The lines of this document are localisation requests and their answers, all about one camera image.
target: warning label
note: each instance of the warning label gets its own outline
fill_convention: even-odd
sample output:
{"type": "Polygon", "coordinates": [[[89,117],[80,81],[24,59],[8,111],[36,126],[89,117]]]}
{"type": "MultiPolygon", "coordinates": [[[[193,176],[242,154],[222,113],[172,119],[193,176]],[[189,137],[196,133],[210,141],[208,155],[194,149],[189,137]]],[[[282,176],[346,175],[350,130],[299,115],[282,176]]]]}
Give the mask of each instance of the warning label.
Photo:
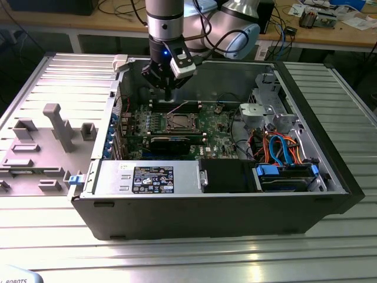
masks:
{"type": "Polygon", "coordinates": [[[135,167],[133,193],[174,193],[173,167],[135,167]]]}

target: table leg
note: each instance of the table leg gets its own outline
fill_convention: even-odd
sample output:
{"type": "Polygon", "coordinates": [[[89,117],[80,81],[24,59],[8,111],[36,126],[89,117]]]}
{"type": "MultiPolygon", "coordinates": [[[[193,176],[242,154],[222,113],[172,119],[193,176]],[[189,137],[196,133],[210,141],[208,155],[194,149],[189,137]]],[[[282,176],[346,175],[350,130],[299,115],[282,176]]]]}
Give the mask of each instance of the table leg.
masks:
{"type": "Polygon", "coordinates": [[[258,44],[258,50],[257,50],[257,54],[255,55],[255,60],[256,61],[264,61],[264,59],[266,58],[267,56],[267,52],[268,52],[268,49],[269,47],[272,45],[272,41],[271,40],[262,40],[262,41],[259,41],[257,42],[258,44]]]}
{"type": "Polygon", "coordinates": [[[78,39],[78,34],[76,34],[75,32],[70,32],[68,34],[68,36],[70,37],[73,52],[74,53],[83,53],[82,48],[81,48],[81,44],[80,44],[80,40],[78,39]]]}
{"type": "Polygon", "coordinates": [[[115,37],[115,44],[117,46],[117,54],[121,54],[122,53],[122,43],[121,43],[120,37],[115,37]]]}

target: blue clip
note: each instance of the blue clip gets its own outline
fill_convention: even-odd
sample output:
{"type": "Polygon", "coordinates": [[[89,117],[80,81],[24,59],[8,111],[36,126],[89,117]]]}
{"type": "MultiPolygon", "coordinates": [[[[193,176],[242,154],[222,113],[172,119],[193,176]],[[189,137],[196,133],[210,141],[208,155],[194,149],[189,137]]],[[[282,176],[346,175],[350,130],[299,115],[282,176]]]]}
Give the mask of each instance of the blue clip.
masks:
{"type": "Polygon", "coordinates": [[[319,174],[318,167],[316,165],[312,165],[311,168],[312,168],[314,175],[318,176],[318,174],[319,174]]]}
{"type": "Polygon", "coordinates": [[[104,150],[104,151],[102,152],[102,156],[103,156],[104,158],[110,158],[110,152],[108,152],[107,150],[104,150]]]}
{"type": "Polygon", "coordinates": [[[106,139],[108,142],[111,142],[112,140],[114,140],[114,136],[112,136],[111,134],[107,134],[106,139]]]}
{"type": "Polygon", "coordinates": [[[118,115],[116,115],[115,113],[111,113],[111,123],[115,123],[117,122],[119,119],[118,115]]]}
{"type": "Polygon", "coordinates": [[[105,149],[110,149],[111,148],[111,145],[110,143],[107,141],[105,142],[105,149]]]}
{"type": "Polygon", "coordinates": [[[257,167],[258,176],[261,175],[279,175],[279,169],[275,165],[259,165],[257,167]]]}
{"type": "Polygon", "coordinates": [[[85,175],[72,175],[69,178],[68,183],[70,184],[70,186],[82,185],[85,183],[85,175]]]}

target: blue cable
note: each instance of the blue cable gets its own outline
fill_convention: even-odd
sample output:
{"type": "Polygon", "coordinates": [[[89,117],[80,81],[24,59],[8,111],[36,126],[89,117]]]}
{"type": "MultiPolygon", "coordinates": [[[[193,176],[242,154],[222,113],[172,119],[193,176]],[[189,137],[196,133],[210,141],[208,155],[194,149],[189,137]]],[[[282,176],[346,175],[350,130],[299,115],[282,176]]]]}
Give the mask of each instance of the blue cable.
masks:
{"type": "Polygon", "coordinates": [[[276,24],[276,25],[280,28],[280,31],[282,32],[282,41],[283,41],[282,47],[281,47],[279,53],[277,53],[276,61],[278,61],[280,59],[280,56],[282,55],[283,50],[284,50],[285,34],[284,34],[284,30],[283,30],[282,26],[279,25],[279,24],[276,24]]]}
{"type": "Polygon", "coordinates": [[[292,158],[290,158],[289,156],[289,153],[288,153],[288,146],[287,146],[287,143],[285,141],[285,139],[283,137],[280,137],[280,136],[273,136],[271,139],[270,139],[270,146],[269,146],[269,149],[270,149],[270,154],[271,154],[271,157],[276,161],[278,162],[278,164],[280,166],[283,166],[283,162],[281,162],[274,154],[273,152],[273,141],[275,139],[280,139],[280,141],[282,142],[282,146],[283,146],[283,153],[284,153],[284,158],[285,158],[285,161],[288,163],[288,164],[293,164],[293,161],[292,161],[292,158]]]}

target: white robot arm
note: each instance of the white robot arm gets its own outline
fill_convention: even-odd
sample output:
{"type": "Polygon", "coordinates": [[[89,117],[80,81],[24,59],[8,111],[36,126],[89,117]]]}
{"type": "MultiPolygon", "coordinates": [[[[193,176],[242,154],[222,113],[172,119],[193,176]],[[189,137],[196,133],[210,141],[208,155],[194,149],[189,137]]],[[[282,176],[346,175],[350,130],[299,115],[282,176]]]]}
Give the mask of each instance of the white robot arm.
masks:
{"type": "Polygon", "coordinates": [[[171,90],[188,81],[212,53],[242,59],[259,35],[258,4],[231,0],[219,11],[215,6],[206,10],[198,0],[145,0],[151,61],[142,75],[169,101],[171,90]]]}

